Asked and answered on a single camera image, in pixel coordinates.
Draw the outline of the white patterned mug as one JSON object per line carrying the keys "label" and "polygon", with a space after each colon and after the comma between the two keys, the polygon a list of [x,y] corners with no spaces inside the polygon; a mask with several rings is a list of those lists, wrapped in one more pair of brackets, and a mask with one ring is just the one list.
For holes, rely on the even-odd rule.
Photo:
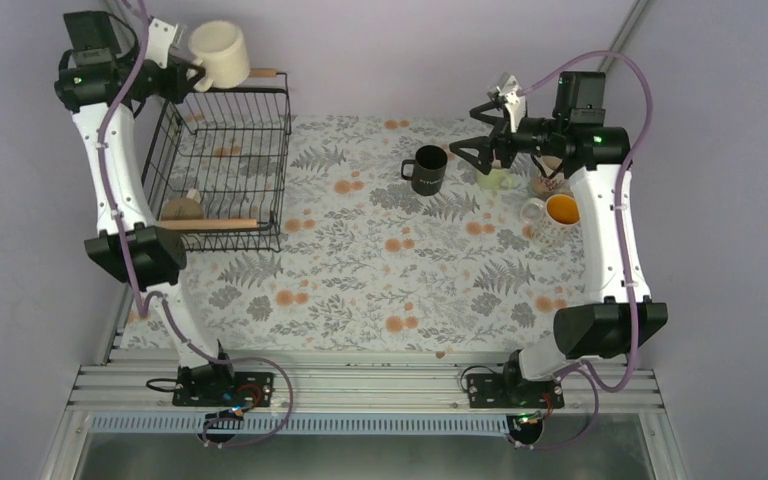
{"label": "white patterned mug", "polygon": [[521,210],[525,236],[541,246],[561,244],[580,222],[576,200],[568,194],[556,194],[546,200],[531,198]]}

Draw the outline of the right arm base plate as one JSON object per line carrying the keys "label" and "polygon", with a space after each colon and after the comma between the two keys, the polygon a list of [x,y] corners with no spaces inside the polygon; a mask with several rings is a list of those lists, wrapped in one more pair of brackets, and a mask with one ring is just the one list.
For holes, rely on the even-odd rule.
{"label": "right arm base plate", "polygon": [[518,374],[468,373],[465,388],[474,409],[539,409],[565,407],[563,389],[553,381],[527,381]]}

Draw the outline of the beige floral mug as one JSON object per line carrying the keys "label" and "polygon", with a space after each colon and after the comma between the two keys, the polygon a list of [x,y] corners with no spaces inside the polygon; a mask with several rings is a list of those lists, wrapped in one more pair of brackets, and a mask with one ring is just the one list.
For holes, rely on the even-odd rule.
{"label": "beige floral mug", "polygon": [[546,155],[532,157],[531,161],[528,186],[532,197],[548,199],[568,189],[561,159]]}

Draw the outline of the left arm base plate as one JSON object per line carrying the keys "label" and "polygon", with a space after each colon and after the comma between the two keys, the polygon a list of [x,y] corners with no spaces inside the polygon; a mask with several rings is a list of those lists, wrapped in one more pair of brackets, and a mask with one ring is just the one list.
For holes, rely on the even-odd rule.
{"label": "left arm base plate", "polygon": [[271,402],[275,375],[268,372],[183,370],[173,393],[176,407],[251,408],[268,407]]}

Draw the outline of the black mug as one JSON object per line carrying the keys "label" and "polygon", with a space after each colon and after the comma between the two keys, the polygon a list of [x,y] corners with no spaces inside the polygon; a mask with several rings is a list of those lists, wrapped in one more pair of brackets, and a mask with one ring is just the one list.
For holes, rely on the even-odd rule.
{"label": "black mug", "polygon": [[402,161],[400,176],[418,195],[433,196],[441,190],[447,164],[448,156],[443,148],[425,145],[411,159]]}

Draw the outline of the tan upturned mug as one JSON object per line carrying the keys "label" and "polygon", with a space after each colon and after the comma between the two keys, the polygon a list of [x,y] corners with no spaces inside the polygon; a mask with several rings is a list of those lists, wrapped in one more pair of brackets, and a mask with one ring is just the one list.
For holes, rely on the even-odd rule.
{"label": "tan upturned mug", "polygon": [[204,218],[205,210],[201,203],[201,192],[197,189],[189,189],[183,197],[167,201],[159,215],[159,219],[162,221]]}

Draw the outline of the cream mug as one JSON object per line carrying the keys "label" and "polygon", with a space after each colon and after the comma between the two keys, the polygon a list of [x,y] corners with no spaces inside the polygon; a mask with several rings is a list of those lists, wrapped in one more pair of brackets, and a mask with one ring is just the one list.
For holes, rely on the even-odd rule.
{"label": "cream mug", "polygon": [[194,56],[193,64],[205,70],[193,86],[197,92],[235,88],[251,74],[243,31],[230,21],[201,24],[190,35],[188,47]]}

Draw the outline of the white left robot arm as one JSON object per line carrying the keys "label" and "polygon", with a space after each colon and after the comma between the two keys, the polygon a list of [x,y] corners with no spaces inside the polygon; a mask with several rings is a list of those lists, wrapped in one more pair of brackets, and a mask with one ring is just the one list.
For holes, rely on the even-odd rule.
{"label": "white left robot arm", "polygon": [[91,169],[96,234],[84,243],[88,257],[131,288],[146,316],[156,308],[178,352],[173,402],[223,405],[238,391],[238,377],[221,342],[195,316],[180,275],[187,266],[181,235],[159,224],[138,168],[135,117],[154,96],[180,104],[205,69],[171,54],[177,26],[147,13],[140,32],[122,47],[118,17],[85,10],[63,16],[71,47],[58,64],[57,98],[71,113]]}

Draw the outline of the light green mug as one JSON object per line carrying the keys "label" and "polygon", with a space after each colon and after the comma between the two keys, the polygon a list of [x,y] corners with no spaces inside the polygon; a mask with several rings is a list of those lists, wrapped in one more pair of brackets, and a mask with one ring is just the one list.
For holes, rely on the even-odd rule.
{"label": "light green mug", "polygon": [[477,173],[476,183],[483,190],[510,190],[516,184],[515,177],[507,169],[492,169],[489,173]]}

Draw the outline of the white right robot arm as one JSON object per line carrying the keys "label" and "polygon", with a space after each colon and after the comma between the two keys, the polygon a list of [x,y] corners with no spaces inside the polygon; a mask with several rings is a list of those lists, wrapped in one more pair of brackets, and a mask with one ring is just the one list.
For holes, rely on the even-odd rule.
{"label": "white right robot arm", "polygon": [[488,102],[471,118],[491,132],[451,144],[451,151],[478,172],[504,168],[514,158],[548,155],[560,167],[577,202],[585,261],[585,298],[554,315],[552,335],[517,351],[505,367],[501,391],[515,407],[540,393],[540,383],[559,380],[578,366],[595,369],[590,359],[627,358],[637,365],[640,347],[665,326],[668,308],[656,302],[637,255],[630,207],[631,145],[622,127],[604,123],[606,77],[601,72],[563,71],[551,117],[531,117],[517,79],[501,76]]}

